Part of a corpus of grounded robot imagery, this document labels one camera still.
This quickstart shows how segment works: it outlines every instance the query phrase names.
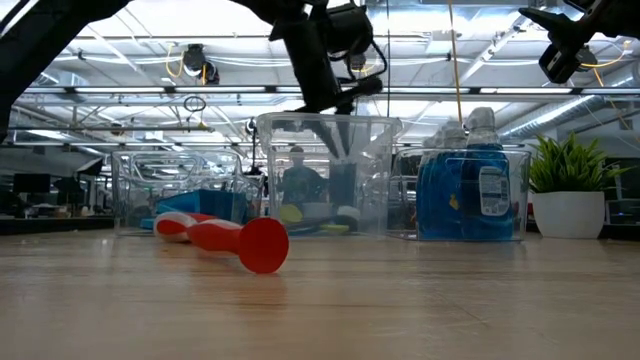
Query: transparent storage container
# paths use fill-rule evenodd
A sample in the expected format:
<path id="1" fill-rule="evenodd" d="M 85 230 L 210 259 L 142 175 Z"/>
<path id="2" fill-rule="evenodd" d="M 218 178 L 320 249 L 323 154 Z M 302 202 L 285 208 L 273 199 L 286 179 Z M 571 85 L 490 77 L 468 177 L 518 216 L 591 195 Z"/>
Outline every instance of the transparent storage container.
<path id="1" fill-rule="evenodd" d="M 111 158 L 115 229 L 150 234 L 161 213 L 181 211 L 245 223 L 261 207 L 263 181 L 242 176 L 231 151 L 114 152 Z"/>
<path id="2" fill-rule="evenodd" d="M 509 150 L 399 152 L 390 203 L 400 220 L 390 233 L 420 241 L 523 240 L 530 160 Z"/>
<path id="3" fill-rule="evenodd" d="M 269 207 L 290 236 L 383 237 L 399 119 L 273 113 L 256 119 Z"/>

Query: blue detergent bottle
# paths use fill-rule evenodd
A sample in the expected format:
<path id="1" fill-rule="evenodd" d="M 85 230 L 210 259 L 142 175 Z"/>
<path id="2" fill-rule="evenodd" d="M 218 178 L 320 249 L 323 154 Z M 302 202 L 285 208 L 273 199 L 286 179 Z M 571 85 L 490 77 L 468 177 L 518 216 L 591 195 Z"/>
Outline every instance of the blue detergent bottle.
<path id="1" fill-rule="evenodd" d="M 509 161 L 501 152 L 493 109 L 475 109 L 466 126 L 470 133 L 460 183 L 462 235 L 472 241 L 511 240 Z"/>
<path id="2" fill-rule="evenodd" d="M 422 141 L 422 147 L 433 150 L 437 147 L 436 138 L 439 136 L 440 134 L 436 133 L 435 136 L 425 138 Z M 422 156 L 418 170 L 418 179 L 416 180 L 416 230 L 419 240 L 428 240 L 432 237 L 430 234 L 431 211 L 429 210 L 429 202 L 426 200 L 429 197 L 429 184 L 434 154 L 428 150 L 425 151 Z"/>
<path id="3" fill-rule="evenodd" d="M 459 122 L 449 122 L 441 130 L 443 150 L 438 154 L 429 191 L 434 240 L 463 240 L 460 181 L 467 145 Z"/>

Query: table surface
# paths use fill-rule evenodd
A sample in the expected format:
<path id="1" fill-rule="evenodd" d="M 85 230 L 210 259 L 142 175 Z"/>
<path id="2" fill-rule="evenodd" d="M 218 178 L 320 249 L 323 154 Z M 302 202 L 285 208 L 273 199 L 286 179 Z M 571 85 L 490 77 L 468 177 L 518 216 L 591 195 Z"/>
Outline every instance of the table surface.
<path id="1" fill-rule="evenodd" d="M 154 238 L 0 238 L 0 359 L 638 359 L 640 244 L 301 239 L 277 275 Z"/>

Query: bottle label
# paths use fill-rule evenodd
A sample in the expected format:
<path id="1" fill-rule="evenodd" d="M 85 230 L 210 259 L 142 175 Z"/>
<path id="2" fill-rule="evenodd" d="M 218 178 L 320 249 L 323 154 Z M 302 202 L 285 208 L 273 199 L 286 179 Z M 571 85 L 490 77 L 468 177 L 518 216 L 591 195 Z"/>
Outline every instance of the bottle label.
<path id="1" fill-rule="evenodd" d="M 480 209 L 485 216 L 503 216 L 509 211 L 509 178 L 500 168 L 480 169 Z"/>

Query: green plant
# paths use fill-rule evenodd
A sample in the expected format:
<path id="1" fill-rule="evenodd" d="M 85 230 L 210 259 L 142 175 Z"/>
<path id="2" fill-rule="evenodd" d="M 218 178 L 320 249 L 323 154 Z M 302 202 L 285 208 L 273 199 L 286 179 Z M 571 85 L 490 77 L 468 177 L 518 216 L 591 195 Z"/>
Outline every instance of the green plant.
<path id="1" fill-rule="evenodd" d="M 629 170 L 603 166 L 606 155 L 597 150 L 597 139 L 588 147 L 578 144 L 573 133 L 562 143 L 542 136 L 538 141 L 530 172 L 534 193 L 603 191 L 609 180 Z"/>

